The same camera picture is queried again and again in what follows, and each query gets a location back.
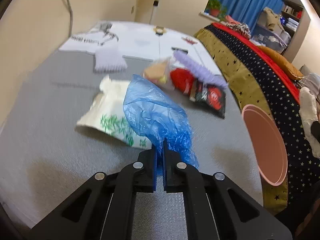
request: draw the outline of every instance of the metal screw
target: metal screw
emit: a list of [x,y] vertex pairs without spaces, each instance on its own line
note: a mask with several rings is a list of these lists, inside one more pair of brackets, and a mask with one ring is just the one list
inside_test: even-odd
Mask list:
[[141,168],[143,167],[143,163],[141,163],[141,162],[135,162],[135,163],[133,164],[133,167],[134,167],[135,169],[141,169]]
[[94,178],[96,180],[102,180],[102,179],[104,179],[104,174],[102,172],[99,172],[94,176]]
[[185,163],[177,163],[177,168],[179,169],[185,169],[187,165]]
[[218,172],[214,175],[214,177],[217,179],[217,180],[224,180],[226,176],[224,176],[223,173],[221,172]]

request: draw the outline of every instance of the power cord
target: power cord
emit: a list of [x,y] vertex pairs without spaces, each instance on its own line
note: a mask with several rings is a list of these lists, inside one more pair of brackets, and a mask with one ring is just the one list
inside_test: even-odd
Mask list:
[[69,14],[70,14],[70,22],[69,22],[69,38],[72,35],[72,26],[73,26],[73,11],[71,8],[71,4],[70,4],[70,0],[66,0],[67,3],[65,3],[65,1],[63,0],[63,3],[65,4],[65,6],[67,7]]

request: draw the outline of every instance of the green bamboo print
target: green bamboo print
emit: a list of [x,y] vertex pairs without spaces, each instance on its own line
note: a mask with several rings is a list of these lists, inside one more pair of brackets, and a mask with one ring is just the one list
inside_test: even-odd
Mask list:
[[146,139],[142,140],[140,139],[140,144],[139,144],[140,147],[147,147],[146,145]]
[[116,114],[113,114],[110,116],[106,116],[103,114],[100,119],[100,125],[104,129],[105,133],[107,133],[108,131],[109,133],[111,133],[111,136],[114,136],[116,134],[119,134],[119,135],[123,134],[125,138],[125,143],[128,144],[129,146],[133,145],[134,131],[129,126],[124,116],[121,119],[118,119],[118,116]]

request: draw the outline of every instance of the pink bowl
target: pink bowl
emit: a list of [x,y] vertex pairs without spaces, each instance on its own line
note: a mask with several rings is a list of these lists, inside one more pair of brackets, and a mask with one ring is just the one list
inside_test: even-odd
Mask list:
[[249,131],[259,172],[266,182],[279,186],[288,169],[287,152],[274,121],[261,108],[246,105],[242,117]]

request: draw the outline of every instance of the cable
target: cable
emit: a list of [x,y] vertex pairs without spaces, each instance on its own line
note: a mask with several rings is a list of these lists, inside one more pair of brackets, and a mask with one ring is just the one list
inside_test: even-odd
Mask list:
[[72,35],[72,26],[73,26],[73,11],[71,8],[70,0],[67,0],[67,6],[70,14],[70,23],[69,23],[69,38]]

